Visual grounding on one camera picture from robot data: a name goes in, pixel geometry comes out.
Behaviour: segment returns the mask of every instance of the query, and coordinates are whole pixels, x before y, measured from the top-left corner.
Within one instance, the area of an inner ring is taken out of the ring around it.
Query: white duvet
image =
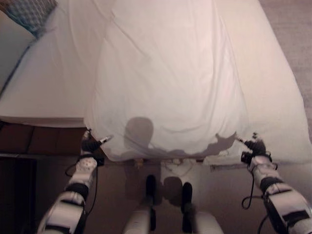
[[[110,160],[215,155],[248,125],[212,0],[117,0],[85,124]]]

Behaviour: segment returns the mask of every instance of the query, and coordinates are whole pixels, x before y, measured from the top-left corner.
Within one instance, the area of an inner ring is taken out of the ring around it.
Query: beige carpet
[[[312,0],[259,0],[296,77],[312,142]]]

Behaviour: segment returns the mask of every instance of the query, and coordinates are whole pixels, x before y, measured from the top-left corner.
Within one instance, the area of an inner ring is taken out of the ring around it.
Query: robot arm
[[[279,234],[312,234],[312,213],[306,199],[286,184],[272,163],[262,140],[243,141],[252,153],[243,152],[241,161],[248,164],[255,184],[263,193],[270,221]]]
[[[81,144],[81,156],[76,163],[76,171],[52,207],[42,218],[38,234],[80,234],[83,232],[88,214],[85,203],[98,166],[104,164],[103,157],[93,155],[101,144],[109,141],[109,136],[100,141],[90,140],[86,131]]]

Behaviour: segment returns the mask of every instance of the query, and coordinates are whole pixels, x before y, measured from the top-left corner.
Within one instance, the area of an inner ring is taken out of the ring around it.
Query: gray patterned pillow
[[[38,37],[56,5],[56,0],[9,0],[6,14]]]

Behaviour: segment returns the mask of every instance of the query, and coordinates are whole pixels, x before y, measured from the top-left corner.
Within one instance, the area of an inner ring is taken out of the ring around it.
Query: black wire
[[[68,174],[68,171],[69,171],[70,169],[72,169],[72,167],[74,167],[75,165],[76,165],[76,163],[74,163],[74,164],[70,165],[68,168],[66,168],[66,170],[65,170],[65,175],[67,175],[68,177],[72,177],[73,175]]]
[[[253,184],[252,184],[252,190],[251,190],[251,192],[250,192],[250,196],[247,196],[247,197],[245,197],[245,198],[242,200],[242,208],[243,208],[244,210],[248,210],[248,209],[250,208],[250,206],[251,206],[251,204],[252,204],[253,198],[260,198],[260,199],[263,198],[262,196],[253,196],[253,193],[254,193],[254,176],[253,176]],[[246,201],[247,199],[249,199],[249,203],[248,203],[247,206],[245,206],[244,204],[245,204],[245,201]]]
[[[92,203],[91,209],[90,209],[90,211],[87,212],[87,216],[89,216],[89,214],[91,213],[91,211],[94,208],[94,204],[95,204],[96,199],[97,199],[97,193],[98,193],[98,168],[96,168],[96,191],[94,193],[94,198],[93,198],[93,203]]]
[[[263,220],[261,221],[261,223],[260,223],[260,225],[259,225],[259,228],[258,228],[258,232],[257,232],[257,234],[260,234],[261,229],[262,229],[262,226],[263,226],[263,224],[264,224],[265,220],[267,220],[267,218],[268,218],[268,217],[269,217],[269,216],[268,216],[268,215],[266,215],[266,216],[263,218]]]

